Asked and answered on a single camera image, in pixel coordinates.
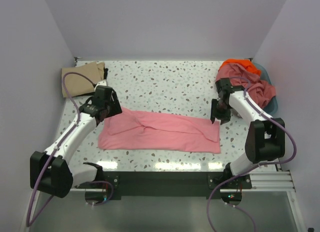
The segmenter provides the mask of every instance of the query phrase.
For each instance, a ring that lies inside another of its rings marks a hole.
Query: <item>white arm segment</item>
[[[97,175],[97,169],[94,166],[88,164],[82,164],[77,167],[71,167],[70,172],[73,176],[72,187],[75,187],[79,184],[94,181]]]
[[[52,154],[55,146],[76,123],[76,120],[77,119],[75,118],[70,126],[64,131],[64,133],[50,147],[45,150],[47,152],[47,155]],[[80,113],[80,122],[78,124],[78,127],[76,127],[73,132],[64,140],[64,142],[60,146],[60,149],[55,153],[54,156],[62,156],[67,164],[69,164],[76,149],[83,142],[85,137],[96,128],[96,126],[97,124],[95,118],[90,117],[89,114]]]
[[[262,110],[249,96],[247,93],[247,97],[252,102],[252,104],[261,111],[261,113],[264,113],[267,117],[272,118],[271,115],[266,113],[264,110]],[[251,107],[251,105],[246,101],[246,98],[244,97],[243,91],[237,91],[230,94],[229,97],[229,105],[236,109],[236,111],[241,115],[241,117],[245,120],[247,125],[250,125],[252,121],[260,120],[265,121],[266,119],[263,118],[259,113],[256,112],[255,109]]]
[[[272,118],[271,115],[264,112],[249,96],[247,93],[248,98],[252,102],[252,104],[258,108],[262,113],[264,113],[267,117]],[[241,117],[245,120],[247,125],[250,125],[252,121],[260,120],[265,121],[266,119],[263,118],[255,109],[252,108],[252,106],[246,101],[246,98],[244,97],[243,91],[237,91],[230,94],[229,97],[229,105],[234,108]],[[235,161],[233,161],[230,164],[230,169],[232,174],[238,175],[241,173],[244,173],[251,169],[252,167],[256,166],[256,164],[253,164],[248,158],[246,153],[243,153],[239,158],[237,158]]]

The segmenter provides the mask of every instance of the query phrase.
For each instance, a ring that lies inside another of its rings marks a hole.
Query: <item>white wall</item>
[[[320,0],[287,0],[254,61],[276,86],[278,116],[296,139],[292,172],[308,227],[320,228]],[[287,151],[292,146],[287,141]]]
[[[73,57],[45,0],[0,0],[0,231],[17,231],[31,194],[29,159],[55,134],[60,72]]]
[[[74,56],[253,57],[285,0],[45,0]]]

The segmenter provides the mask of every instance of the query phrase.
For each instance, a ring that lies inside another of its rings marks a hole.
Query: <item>beige cloth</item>
[[[93,83],[97,84],[99,81],[104,79],[104,67],[105,63],[92,62],[80,67],[75,68],[62,68],[61,78],[69,72],[76,72],[88,77]],[[71,96],[78,96],[86,93],[92,93],[95,88],[91,82],[87,79],[78,76],[77,74],[70,74],[65,77],[65,86],[70,92]],[[68,97],[64,88],[62,87],[63,97]]]

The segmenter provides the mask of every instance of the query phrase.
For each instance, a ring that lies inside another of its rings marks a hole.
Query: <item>pink towel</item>
[[[209,119],[122,108],[104,120],[98,147],[220,153],[219,127]]]
[[[237,63],[229,63],[221,67],[216,76],[216,81],[220,78],[230,77],[244,77],[248,78],[251,82],[251,87],[248,89],[250,97],[254,100],[259,107],[264,108],[271,98],[276,95],[276,89],[267,81],[260,80],[260,76],[248,72],[243,66]],[[231,84],[234,86],[243,85],[247,86],[247,82],[243,79],[231,79]]]

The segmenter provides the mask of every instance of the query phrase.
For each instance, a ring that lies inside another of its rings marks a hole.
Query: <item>clothing pile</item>
[[[260,79],[261,71],[258,70],[250,60],[228,59],[219,68],[216,81],[221,78],[243,77],[251,82],[248,89],[250,97],[261,108],[264,108],[269,101],[276,95],[276,89],[267,81]],[[240,78],[230,79],[234,86],[242,85],[246,87],[247,81]]]

